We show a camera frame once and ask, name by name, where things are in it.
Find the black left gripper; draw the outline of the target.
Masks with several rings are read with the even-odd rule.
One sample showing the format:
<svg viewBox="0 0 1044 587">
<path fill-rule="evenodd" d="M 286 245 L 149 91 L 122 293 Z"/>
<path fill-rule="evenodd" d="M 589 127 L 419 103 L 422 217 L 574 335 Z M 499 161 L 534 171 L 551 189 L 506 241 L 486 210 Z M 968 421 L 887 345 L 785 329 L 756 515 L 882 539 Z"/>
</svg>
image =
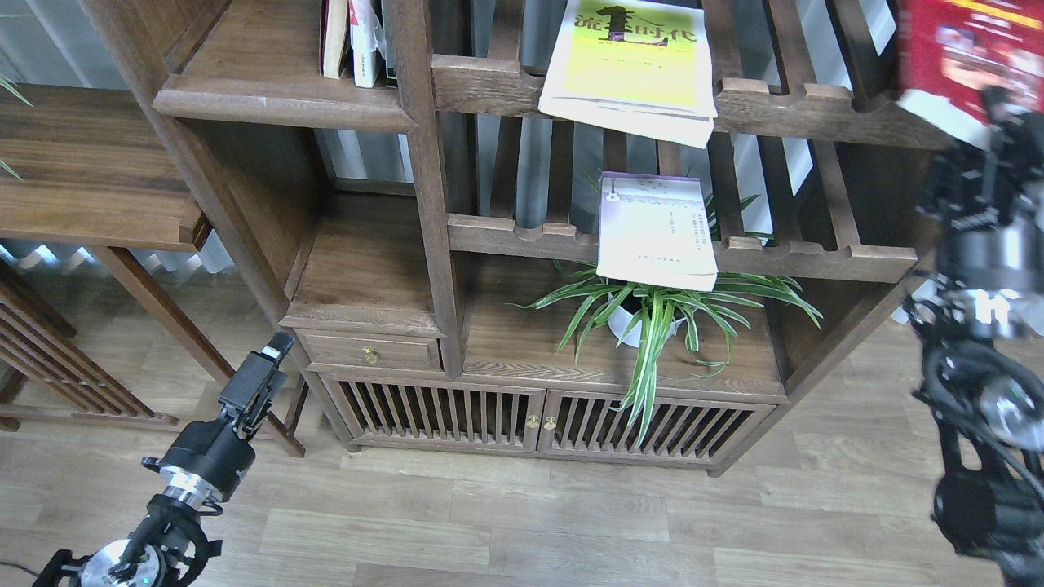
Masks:
<svg viewBox="0 0 1044 587">
<path fill-rule="evenodd" d="M 261 351 L 253 351 L 219 395 L 215 420 L 191 422 L 163 457 L 143 457 L 142 466 L 167 479 L 164 494 L 183 502 L 226 502 L 254 463 L 250 440 L 271 409 L 272 395 L 286 375 L 280 363 L 295 337 L 276 332 Z"/>
</svg>

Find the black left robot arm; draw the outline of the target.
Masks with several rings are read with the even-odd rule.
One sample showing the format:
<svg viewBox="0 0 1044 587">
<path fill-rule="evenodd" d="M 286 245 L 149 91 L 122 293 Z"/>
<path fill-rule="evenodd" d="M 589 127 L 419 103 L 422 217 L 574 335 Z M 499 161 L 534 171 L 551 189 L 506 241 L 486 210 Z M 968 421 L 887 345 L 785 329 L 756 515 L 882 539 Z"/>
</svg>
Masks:
<svg viewBox="0 0 1044 587">
<path fill-rule="evenodd" d="M 250 445 L 271 412 L 272 397 L 286 379 L 280 363 L 295 341 L 277 332 L 253 351 L 219 395 L 219 415 L 187 424 L 163 457 L 143 457 L 143 467 L 167 486 L 153 495 L 147 514 L 126 539 L 81 558 L 68 549 L 53 554 L 38 573 L 37 586 L 189 586 L 206 564 L 223 553 L 220 540 L 201 530 L 201 517 L 220 516 L 250 471 Z"/>
</svg>

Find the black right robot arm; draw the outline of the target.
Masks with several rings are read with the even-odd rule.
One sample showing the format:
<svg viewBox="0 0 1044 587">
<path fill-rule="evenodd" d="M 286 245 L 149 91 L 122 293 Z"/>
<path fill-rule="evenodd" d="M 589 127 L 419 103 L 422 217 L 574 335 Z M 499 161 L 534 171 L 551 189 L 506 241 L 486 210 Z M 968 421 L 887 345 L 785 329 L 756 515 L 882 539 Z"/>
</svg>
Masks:
<svg viewBox="0 0 1044 587">
<path fill-rule="evenodd" d="M 938 426 L 944 473 L 931 512 L 956 554 L 997 564 L 1006 586 L 1042 583 L 1042 380 L 996 348 L 1022 337 L 1042 294 L 1042 115 L 1003 86 L 980 92 L 984 146 L 935 159 L 920 210 L 942 234 L 938 295 L 903 309 L 922 345 L 914 397 Z"/>
</svg>

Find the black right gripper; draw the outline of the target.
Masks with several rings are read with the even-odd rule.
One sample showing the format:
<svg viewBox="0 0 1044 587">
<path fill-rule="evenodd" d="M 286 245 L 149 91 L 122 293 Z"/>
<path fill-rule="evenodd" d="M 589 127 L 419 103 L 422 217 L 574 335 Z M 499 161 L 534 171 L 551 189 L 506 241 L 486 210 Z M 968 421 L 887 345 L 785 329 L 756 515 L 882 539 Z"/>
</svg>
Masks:
<svg viewBox="0 0 1044 587">
<path fill-rule="evenodd" d="M 987 146 L 940 152 L 922 201 L 936 217 L 935 282 L 945 311 L 973 338 L 1022 337 L 1042 294 L 1042 115 L 1011 115 L 1009 90 L 984 86 Z"/>
</svg>

